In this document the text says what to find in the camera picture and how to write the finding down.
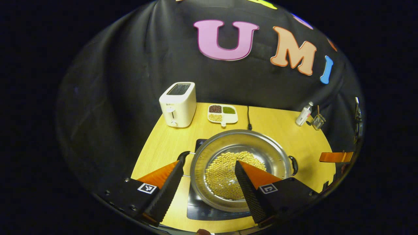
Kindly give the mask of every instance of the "black cable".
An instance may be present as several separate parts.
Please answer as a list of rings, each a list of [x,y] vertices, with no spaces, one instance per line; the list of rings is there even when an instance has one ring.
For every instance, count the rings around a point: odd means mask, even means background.
[[[252,126],[250,123],[250,107],[247,105],[247,118],[248,118],[248,130],[252,130]]]

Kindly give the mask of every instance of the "white bottle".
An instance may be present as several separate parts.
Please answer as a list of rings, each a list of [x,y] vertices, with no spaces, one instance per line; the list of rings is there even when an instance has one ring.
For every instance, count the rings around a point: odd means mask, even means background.
[[[306,119],[308,119],[309,115],[312,112],[313,105],[314,105],[313,102],[309,102],[309,105],[303,107],[301,114],[296,119],[296,125],[302,126],[305,123]]]

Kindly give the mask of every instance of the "yellow grains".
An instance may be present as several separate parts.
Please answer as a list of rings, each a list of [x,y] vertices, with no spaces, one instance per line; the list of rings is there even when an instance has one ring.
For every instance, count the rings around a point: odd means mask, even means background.
[[[222,115],[216,115],[216,114],[209,114],[209,119],[214,122],[221,122],[222,121]]]
[[[265,165],[247,151],[240,153],[226,152],[218,155],[205,172],[205,181],[212,192],[230,200],[244,199],[240,184],[235,176],[235,162],[241,160],[266,171]]]

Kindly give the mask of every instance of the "toaster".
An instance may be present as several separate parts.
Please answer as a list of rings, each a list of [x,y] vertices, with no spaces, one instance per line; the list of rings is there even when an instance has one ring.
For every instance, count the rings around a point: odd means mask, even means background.
[[[176,82],[159,99],[167,125],[188,127],[196,111],[194,82]]]

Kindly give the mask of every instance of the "pink letter u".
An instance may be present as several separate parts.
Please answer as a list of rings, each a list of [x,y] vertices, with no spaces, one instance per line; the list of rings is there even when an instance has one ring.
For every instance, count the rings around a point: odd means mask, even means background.
[[[251,51],[254,31],[260,27],[248,22],[233,22],[232,25],[238,28],[238,45],[234,49],[225,49],[218,44],[218,29],[223,25],[224,22],[220,20],[201,20],[194,23],[200,52],[218,60],[233,61],[246,57]]]

